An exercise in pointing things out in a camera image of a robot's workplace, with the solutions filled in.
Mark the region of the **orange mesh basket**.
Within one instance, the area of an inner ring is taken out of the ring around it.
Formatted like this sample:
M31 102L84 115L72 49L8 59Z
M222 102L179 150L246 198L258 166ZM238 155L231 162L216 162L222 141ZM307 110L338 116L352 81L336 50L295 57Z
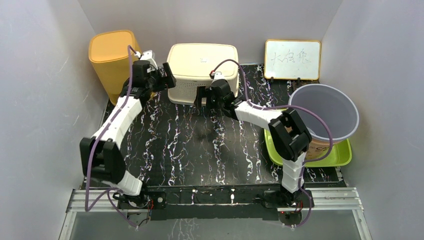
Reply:
M134 51L141 53L142 50L131 30L97 34L88 47L88 59L114 106L120 105L118 99L125 81L130 77L128 46L132 47L132 61L138 60Z

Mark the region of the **grey and tan bucket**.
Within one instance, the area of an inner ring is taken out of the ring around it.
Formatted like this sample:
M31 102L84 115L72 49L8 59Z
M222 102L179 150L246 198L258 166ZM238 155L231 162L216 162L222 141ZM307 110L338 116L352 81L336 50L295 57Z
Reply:
M332 86L301 86L291 94L288 103L319 116L329 128L334 142L351 137L359 127L360 115L356 105L345 93Z

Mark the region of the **cream perforated basket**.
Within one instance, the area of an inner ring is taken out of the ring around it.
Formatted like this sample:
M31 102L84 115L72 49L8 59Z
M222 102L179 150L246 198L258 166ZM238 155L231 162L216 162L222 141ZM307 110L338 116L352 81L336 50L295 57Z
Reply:
M168 99L179 105L192 106L197 88L212 83L210 72L222 61L238 59L237 48L228 44L178 43L171 47L167 63L176 79L176 85L168 89Z

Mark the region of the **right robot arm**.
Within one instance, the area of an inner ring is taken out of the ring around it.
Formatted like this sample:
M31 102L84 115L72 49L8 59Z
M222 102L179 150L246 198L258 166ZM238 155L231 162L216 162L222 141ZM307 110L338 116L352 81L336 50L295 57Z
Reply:
M210 86L199 86L194 105L220 110L225 116L258 126L271 135L273 145L282 160L280 189L267 190L264 199L276 206L295 207L302 199L303 171L311 134L293 108L269 110L249 100L235 97L225 79L213 80Z

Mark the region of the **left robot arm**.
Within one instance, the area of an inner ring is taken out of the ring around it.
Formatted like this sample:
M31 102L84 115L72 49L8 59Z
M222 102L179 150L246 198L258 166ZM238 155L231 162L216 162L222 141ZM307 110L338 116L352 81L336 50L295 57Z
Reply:
M129 78L123 83L115 108L103 125L79 143L81 165L86 183L92 180L106 184L118 193L117 200L134 208L149 203L145 182L132 175L120 147L130 125L142 112L152 93L176 86L169 63L158 69L148 60L136 60Z

